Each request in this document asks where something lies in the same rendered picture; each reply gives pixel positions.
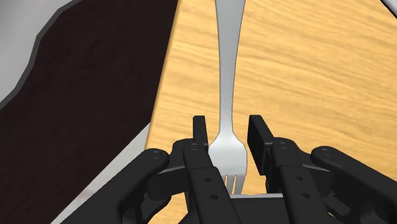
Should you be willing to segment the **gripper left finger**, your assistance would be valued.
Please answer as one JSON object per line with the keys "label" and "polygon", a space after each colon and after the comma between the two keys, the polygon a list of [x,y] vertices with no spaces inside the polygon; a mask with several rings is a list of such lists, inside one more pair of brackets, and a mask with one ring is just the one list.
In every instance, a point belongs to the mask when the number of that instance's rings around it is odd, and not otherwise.
{"label": "gripper left finger", "polygon": [[181,224],[242,224],[206,144],[205,118],[194,116],[193,138],[183,147],[144,150],[61,224],[148,224],[183,192]]}

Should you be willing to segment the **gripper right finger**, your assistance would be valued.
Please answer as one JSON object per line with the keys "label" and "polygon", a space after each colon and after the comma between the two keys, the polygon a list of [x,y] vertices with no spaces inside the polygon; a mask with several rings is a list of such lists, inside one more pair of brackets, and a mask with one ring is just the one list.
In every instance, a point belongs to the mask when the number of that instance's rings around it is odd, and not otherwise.
{"label": "gripper right finger", "polygon": [[260,115],[249,117],[247,143],[289,224],[397,224],[397,181],[379,171],[330,146],[306,153]]}

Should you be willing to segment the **light wooden table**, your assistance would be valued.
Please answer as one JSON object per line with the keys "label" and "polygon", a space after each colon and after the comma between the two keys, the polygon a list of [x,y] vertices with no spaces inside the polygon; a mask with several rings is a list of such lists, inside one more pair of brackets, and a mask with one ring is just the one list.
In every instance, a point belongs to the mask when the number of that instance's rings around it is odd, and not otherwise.
{"label": "light wooden table", "polygon": [[[218,133],[214,0],[179,0],[146,141],[170,151],[204,115]],[[303,150],[332,146],[397,180],[397,18],[380,0],[246,0],[233,127],[250,115]]]}

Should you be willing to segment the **silver fork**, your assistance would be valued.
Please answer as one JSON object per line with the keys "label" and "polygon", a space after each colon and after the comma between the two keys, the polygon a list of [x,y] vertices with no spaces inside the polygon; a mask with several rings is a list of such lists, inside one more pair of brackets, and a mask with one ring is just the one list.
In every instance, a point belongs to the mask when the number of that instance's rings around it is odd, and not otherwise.
{"label": "silver fork", "polygon": [[233,131],[233,91],[246,0],[214,2],[219,51],[219,131],[208,152],[228,192],[240,194],[247,173],[247,149]]}

